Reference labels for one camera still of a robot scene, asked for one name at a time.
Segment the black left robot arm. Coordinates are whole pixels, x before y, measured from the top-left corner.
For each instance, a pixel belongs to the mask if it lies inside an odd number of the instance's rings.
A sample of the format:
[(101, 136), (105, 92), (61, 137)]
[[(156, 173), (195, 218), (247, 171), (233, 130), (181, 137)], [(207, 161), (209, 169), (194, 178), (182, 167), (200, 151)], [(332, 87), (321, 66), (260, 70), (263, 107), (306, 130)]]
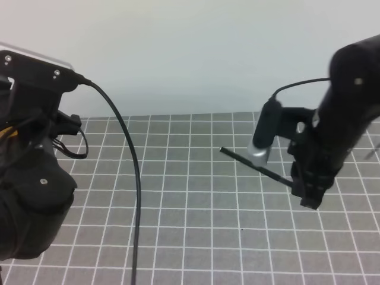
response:
[(33, 259), (56, 238), (77, 183), (56, 151), (60, 135), (82, 133), (78, 115), (58, 109), (61, 90), (1, 78), (1, 259)]

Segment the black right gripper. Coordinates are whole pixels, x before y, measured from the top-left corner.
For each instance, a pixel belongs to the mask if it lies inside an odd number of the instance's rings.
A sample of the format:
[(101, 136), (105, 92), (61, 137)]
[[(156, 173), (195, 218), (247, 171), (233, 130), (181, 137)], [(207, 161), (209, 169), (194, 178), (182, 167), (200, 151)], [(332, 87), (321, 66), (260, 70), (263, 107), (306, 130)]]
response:
[(319, 208), (325, 190), (332, 187), (337, 174), (329, 165), (330, 153), (322, 146), (312, 124), (315, 112), (303, 107), (282, 108), (276, 133), (290, 140), (287, 152), (294, 157), (292, 195), (301, 198), (301, 206), (313, 210)]

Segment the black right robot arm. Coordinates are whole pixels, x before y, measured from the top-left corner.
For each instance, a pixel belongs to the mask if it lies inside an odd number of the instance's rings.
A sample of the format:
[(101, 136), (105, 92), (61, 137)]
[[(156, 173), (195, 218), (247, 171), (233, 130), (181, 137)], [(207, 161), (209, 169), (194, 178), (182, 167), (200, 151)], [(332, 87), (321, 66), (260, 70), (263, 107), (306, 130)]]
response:
[(330, 86), (288, 152), (292, 195), (316, 210), (352, 148), (379, 117), (379, 36), (338, 50), (330, 63)]

